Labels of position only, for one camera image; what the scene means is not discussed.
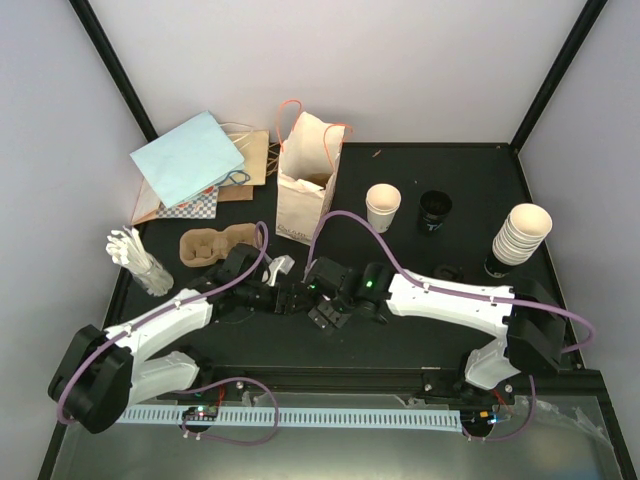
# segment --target stack of paper cups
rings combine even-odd
[[[402,195],[396,187],[387,183],[378,183],[369,189],[366,197],[367,221],[378,233],[389,230]]]
[[[549,234],[552,225],[551,216],[544,208],[532,203],[516,205],[493,239],[491,254],[485,262],[487,273],[501,278],[526,262]]]

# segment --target light blue paper bag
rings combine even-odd
[[[171,208],[244,168],[244,157],[209,112],[202,112],[131,154]]]

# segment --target white cable track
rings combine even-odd
[[[185,405],[135,405],[120,417],[120,424],[180,425]],[[215,420],[189,420],[188,425],[270,427],[271,407],[220,407]],[[278,426],[311,428],[377,428],[461,432],[460,412],[445,410],[392,410],[357,408],[280,408]]]

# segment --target checkered paper bag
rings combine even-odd
[[[167,208],[143,180],[131,223],[137,225],[156,218],[216,218],[219,193],[218,187],[209,187],[196,198]]]
[[[299,105],[289,137],[280,136],[280,116],[289,103]],[[331,208],[340,166],[344,123],[324,123],[302,111],[298,100],[287,100],[278,110],[276,132],[280,142],[276,234],[309,245],[320,218]]]

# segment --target black cup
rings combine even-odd
[[[425,235],[437,231],[453,208],[449,195],[437,190],[425,192],[420,197],[418,209],[418,230]]]
[[[505,277],[516,267],[517,265],[506,265],[502,263],[498,257],[496,257],[495,253],[493,253],[493,249],[489,252],[487,259],[484,261],[485,271],[493,278]]]

